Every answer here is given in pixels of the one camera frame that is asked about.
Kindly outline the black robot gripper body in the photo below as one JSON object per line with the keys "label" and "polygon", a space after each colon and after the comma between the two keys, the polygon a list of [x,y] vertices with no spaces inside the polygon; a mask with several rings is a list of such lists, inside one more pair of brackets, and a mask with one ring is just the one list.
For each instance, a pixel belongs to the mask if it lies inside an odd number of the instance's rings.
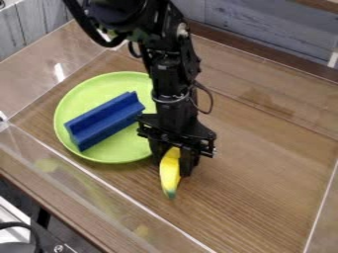
{"label": "black robot gripper body", "polygon": [[168,147],[187,146],[196,149],[199,155],[212,157],[216,134],[198,120],[196,94],[152,94],[152,100],[156,112],[138,117],[138,135],[148,141],[155,139],[166,142]]}

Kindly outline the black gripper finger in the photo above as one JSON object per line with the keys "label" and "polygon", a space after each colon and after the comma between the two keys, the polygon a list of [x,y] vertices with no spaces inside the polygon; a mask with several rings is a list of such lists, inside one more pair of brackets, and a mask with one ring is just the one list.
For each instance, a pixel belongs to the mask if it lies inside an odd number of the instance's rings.
{"label": "black gripper finger", "polygon": [[198,150],[183,146],[179,149],[179,175],[182,177],[188,177],[191,175],[194,167],[199,163],[199,153]]}
{"label": "black gripper finger", "polygon": [[150,148],[152,151],[155,164],[159,165],[162,162],[162,159],[170,149],[170,145],[163,141],[151,139],[150,140]]}

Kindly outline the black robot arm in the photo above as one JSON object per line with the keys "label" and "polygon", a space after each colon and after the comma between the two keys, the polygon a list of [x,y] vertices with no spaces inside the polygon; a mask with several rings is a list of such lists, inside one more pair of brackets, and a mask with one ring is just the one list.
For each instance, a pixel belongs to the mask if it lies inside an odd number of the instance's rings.
{"label": "black robot arm", "polygon": [[95,28],[138,46],[130,52],[143,59],[156,104],[156,111],[138,118],[138,135],[158,161],[171,148],[179,150],[179,175],[186,177],[199,157],[214,155],[216,134],[198,120],[200,58],[183,14],[170,0],[85,0],[83,9]]}

